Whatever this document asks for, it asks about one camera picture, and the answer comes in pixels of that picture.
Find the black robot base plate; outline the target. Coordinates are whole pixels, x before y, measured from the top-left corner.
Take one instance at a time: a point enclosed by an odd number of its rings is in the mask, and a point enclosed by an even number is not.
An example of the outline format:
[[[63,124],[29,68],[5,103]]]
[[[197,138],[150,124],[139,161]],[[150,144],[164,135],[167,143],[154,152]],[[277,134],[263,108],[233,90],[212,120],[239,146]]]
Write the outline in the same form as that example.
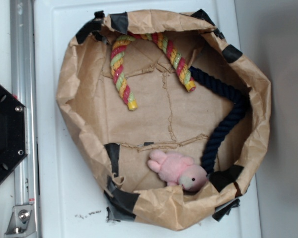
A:
[[[26,157],[25,106],[0,85],[0,185]]]

